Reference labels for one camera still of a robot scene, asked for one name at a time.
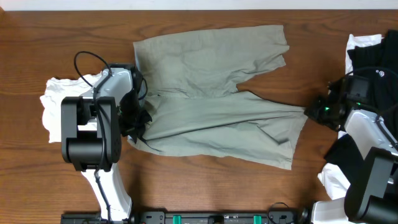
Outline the khaki green shorts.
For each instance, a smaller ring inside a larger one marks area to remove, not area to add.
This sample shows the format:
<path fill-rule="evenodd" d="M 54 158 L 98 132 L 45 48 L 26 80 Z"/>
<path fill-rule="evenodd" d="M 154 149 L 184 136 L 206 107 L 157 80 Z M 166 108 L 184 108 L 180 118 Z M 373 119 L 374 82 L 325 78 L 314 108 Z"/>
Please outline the khaki green shorts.
<path fill-rule="evenodd" d="M 160 156 L 235 157 L 291 169 L 307 120 L 300 106 L 240 91 L 285 65 L 282 25 L 210 29 L 134 43 L 151 115 L 135 148 Z"/>

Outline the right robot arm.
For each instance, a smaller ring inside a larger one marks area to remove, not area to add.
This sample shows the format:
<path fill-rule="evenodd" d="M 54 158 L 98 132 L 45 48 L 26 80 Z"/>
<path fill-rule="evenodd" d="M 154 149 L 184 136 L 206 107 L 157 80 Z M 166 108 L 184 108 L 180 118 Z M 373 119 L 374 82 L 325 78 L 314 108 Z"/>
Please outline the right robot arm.
<path fill-rule="evenodd" d="M 386 194 L 397 186 L 397 140 L 380 112 L 369 105 L 369 80 L 347 75 L 329 84 L 305 110 L 308 118 L 351 136 L 364 159 L 343 198 L 313 205 L 310 223 L 397 223 L 397 202 Z"/>

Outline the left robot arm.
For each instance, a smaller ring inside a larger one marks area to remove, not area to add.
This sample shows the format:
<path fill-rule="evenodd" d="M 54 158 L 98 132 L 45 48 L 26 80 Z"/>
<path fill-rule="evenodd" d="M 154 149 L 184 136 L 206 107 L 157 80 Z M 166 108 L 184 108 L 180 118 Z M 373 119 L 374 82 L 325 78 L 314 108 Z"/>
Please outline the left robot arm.
<path fill-rule="evenodd" d="M 133 223 L 118 161 L 121 138 L 141 139 L 152 120 L 144 109 L 146 94 L 147 83 L 133 64 L 114 63 L 88 91 L 62 100 L 62 157 L 90 183 L 101 210 L 63 214 L 61 223 Z"/>

